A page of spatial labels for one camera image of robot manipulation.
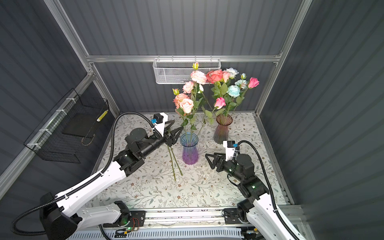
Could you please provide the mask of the blue purple glass vase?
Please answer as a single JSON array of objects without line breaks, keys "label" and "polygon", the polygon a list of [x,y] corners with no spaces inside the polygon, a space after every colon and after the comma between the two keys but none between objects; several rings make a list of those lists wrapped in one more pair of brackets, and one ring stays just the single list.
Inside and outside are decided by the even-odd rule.
[{"label": "blue purple glass vase", "polygon": [[186,133],[181,136],[180,143],[183,146],[182,159],[187,165],[194,165],[198,162],[199,138],[196,134]]}]

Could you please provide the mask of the pink glass vase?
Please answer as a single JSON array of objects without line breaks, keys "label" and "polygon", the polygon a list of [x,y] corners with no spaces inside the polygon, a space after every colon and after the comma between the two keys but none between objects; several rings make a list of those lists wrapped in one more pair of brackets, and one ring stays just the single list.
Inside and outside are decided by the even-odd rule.
[{"label": "pink glass vase", "polygon": [[229,126],[233,123],[233,118],[228,115],[219,115],[216,118],[218,126],[214,133],[214,141],[217,144],[222,144],[223,141],[227,141],[229,137]]}]

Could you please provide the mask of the pale pink rose stem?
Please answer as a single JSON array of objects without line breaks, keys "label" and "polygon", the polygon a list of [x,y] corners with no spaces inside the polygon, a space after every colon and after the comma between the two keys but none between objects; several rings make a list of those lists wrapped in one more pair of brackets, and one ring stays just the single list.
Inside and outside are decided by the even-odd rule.
[{"label": "pale pink rose stem", "polygon": [[178,113],[183,119],[182,127],[184,127],[185,134],[189,133],[191,139],[193,133],[197,130],[195,126],[195,102],[191,99],[183,99],[179,104]]}]

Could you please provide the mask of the peach spray rose stem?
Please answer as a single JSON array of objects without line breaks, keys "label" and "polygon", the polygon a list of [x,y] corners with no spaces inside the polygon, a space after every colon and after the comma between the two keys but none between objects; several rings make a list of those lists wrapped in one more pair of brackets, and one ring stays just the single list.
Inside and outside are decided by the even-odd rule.
[{"label": "peach spray rose stem", "polygon": [[[191,73],[191,80],[186,82],[183,85],[182,93],[179,91],[179,89],[173,89],[173,92],[175,95],[173,102],[175,104],[177,113],[178,113],[179,104],[183,99],[191,99],[195,102],[196,114],[199,111],[203,111],[202,108],[206,109],[204,106],[204,99],[199,94],[199,84],[204,86],[207,83],[207,77],[206,77],[206,74],[204,74],[200,71],[197,71],[197,69],[199,67],[199,64],[197,62],[193,64],[193,67],[194,67],[195,71],[193,71]],[[196,117],[195,126],[197,128],[197,116],[196,116],[196,114],[195,114],[195,117]]]}]

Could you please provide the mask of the white cream rose stem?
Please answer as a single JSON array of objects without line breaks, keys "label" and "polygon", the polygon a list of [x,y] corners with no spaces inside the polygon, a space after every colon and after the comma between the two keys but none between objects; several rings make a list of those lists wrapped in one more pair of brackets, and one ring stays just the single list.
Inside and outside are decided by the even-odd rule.
[{"label": "white cream rose stem", "polygon": [[205,93],[204,93],[204,86],[199,84],[199,94],[203,97],[204,99],[204,106],[208,106],[209,109],[211,110],[211,112],[214,112],[215,111],[215,108],[211,105],[209,99],[206,97]]}]

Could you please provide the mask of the red pink rose stem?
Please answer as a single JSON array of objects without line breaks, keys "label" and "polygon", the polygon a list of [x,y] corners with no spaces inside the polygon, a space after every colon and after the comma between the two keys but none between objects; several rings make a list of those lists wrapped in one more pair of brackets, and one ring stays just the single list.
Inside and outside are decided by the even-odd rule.
[{"label": "red pink rose stem", "polygon": [[213,92],[213,99],[215,100],[215,102],[217,98],[220,98],[220,97],[223,98],[223,94],[221,91],[221,88],[222,88],[221,81],[223,80],[222,75],[223,75],[222,70],[210,71],[206,75],[207,80],[212,84],[211,90]]}]

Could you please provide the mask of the single dark pink bud stem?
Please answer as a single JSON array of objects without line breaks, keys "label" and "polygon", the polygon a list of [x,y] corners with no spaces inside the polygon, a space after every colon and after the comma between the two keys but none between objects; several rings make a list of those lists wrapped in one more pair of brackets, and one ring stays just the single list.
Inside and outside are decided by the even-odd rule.
[{"label": "single dark pink bud stem", "polygon": [[250,80],[247,80],[247,82],[248,82],[248,90],[254,89],[260,84],[259,80],[257,78],[253,78],[253,77],[251,77]]}]

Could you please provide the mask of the light pink rose stem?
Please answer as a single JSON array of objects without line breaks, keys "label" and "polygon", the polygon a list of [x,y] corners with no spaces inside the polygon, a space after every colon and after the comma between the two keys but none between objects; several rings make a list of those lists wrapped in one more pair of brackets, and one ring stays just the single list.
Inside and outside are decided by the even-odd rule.
[{"label": "light pink rose stem", "polygon": [[222,77],[223,77],[224,83],[226,83],[229,80],[230,76],[231,76],[231,73],[229,73],[227,71],[223,71]]}]

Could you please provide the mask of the small magenta spray stem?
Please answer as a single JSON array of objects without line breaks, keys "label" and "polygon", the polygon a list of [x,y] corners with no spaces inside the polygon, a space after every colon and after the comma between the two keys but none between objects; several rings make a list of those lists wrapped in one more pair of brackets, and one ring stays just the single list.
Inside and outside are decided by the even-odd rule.
[{"label": "small magenta spray stem", "polygon": [[199,130],[197,135],[199,135],[201,133],[202,129],[204,128],[204,126],[206,124],[212,124],[213,123],[214,116],[217,117],[219,114],[221,114],[225,110],[225,106],[226,106],[225,99],[220,97],[220,98],[216,99],[213,110],[208,111],[208,110],[205,110],[204,108],[202,108],[203,112],[204,112],[204,115],[202,118],[202,126],[201,126],[201,129]]}]

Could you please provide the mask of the white spray rose stem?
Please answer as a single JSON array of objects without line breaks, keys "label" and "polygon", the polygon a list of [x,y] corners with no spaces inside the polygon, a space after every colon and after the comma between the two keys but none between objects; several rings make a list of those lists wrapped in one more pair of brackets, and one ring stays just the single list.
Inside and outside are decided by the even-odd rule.
[{"label": "white spray rose stem", "polygon": [[247,75],[242,73],[240,75],[240,79],[237,80],[233,85],[230,85],[225,94],[225,100],[227,104],[224,113],[225,117],[229,115],[230,111],[235,111],[235,109],[243,102],[247,90]]}]

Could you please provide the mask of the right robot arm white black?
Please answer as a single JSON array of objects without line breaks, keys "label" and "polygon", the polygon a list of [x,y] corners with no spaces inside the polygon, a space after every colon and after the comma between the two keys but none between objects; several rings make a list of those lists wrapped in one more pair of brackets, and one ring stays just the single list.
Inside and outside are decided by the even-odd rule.
[{"label": "right robot arm white black", "polygon": [[273,191],[255,174],[249,155],[226,160],[225,154],[205,155],[211,169],[225,172],[240,183],[236,185],[245,200],[237,204],[238,218],[252,224],[266,240],[304,240],[305,237],[276,205]]}]

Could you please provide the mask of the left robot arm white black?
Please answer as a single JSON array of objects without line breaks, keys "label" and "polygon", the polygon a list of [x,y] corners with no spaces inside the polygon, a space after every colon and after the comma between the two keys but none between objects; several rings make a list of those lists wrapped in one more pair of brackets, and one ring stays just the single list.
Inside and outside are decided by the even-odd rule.
[{"label": "left robot arm white black", "polygon": [[114,157],[109,166],[96,172],[72,188],[60,192],[55,203],[40,209],[40,221],[50,240],[66,240],[76,231],[97,225],[117,225],[131,229],[135,222],[122,201],[104,207],[86,208],[85,204],[110,185],[138,170],[145,158],[162,145],[174,145],[183,127],[171,130],[174,121],[162,123],[161,135],[148,136],[143,128],[132,130],[125,138],[126,148]]}]

